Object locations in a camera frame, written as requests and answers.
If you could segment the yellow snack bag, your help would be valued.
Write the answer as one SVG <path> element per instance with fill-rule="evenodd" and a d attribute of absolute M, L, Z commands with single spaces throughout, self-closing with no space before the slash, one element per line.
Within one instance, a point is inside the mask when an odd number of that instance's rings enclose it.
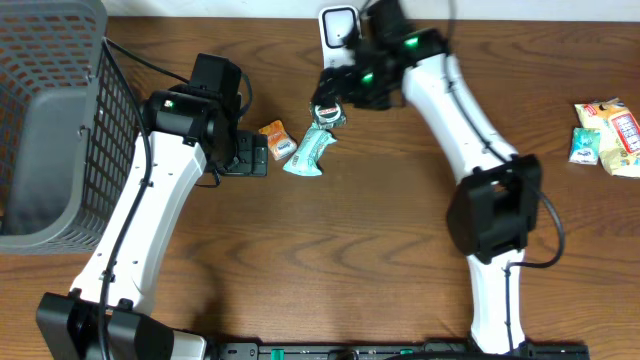
<path fill-rule="evenodd" d="M 607 173 L 639 178 L 639 121 L 619 99 L 575 104 L 583 128 L 600 133 L 599 159 Z"/>

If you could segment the light green pack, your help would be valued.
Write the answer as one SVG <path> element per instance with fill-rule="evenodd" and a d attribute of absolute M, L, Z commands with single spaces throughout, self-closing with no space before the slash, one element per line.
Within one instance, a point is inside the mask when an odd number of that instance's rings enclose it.
<path fill-rule="evenodd" d="M 304 177 L 321 176 L 318 160 L 326 147 L 336 142 L 329 131 L 310 127 L 296 152 L 283 166 L 283 170 Z"/>

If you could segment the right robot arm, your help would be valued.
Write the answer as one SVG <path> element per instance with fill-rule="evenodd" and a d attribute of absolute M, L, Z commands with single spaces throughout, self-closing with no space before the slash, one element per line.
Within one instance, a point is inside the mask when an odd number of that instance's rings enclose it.
<path fill-rule="evenodd" d="M 537 222 L 541 166 L 493 127 L 463 79 L 449 35 L 417 29 L 397 1 L 323 9 L 324 68 L 314 107 L 384 111 L 400 92 L 430 128 L 456 188 L 446 223 L 469 265 L 470 342 L 478 352 L 520 355 L 520 266 Z"/>

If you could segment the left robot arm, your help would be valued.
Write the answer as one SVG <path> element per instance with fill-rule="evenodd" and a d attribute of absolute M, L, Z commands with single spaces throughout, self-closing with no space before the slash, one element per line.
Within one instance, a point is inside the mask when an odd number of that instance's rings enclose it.
<path fill-rule="evenodd" d="M 137 111 L 142 132 L 104 235 L 66 295 L 46 293 L 36 323 L 56 359 L 215 359 L 216 345 L 152 318 L 159 270 L 177 219 L 205 173 L 264 177 L 265 136 L 241 130 L 253 95 L 229 59 L 201 53 L 188 81 Z"/>

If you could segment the small teal tissue pack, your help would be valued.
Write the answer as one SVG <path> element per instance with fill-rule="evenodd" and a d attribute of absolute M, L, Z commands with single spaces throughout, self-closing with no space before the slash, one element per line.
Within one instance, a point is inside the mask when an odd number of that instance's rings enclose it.
<path fill-rule="evenodd" d="M 597 129 L 575 128 L 569 161 L 582 165 L 597 165 L 601 134 Z"/>

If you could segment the orange snack pack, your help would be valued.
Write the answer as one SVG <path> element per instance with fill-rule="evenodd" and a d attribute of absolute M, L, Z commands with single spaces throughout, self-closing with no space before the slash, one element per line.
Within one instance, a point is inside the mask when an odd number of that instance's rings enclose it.
<path fill-rule="evenodd" d="M 267 137 L 268 148 L 276 161 L 297 150 L 297 143 L 289 136 L 281 120 L 275 120 L 260 128 L 259 133 Z"/>

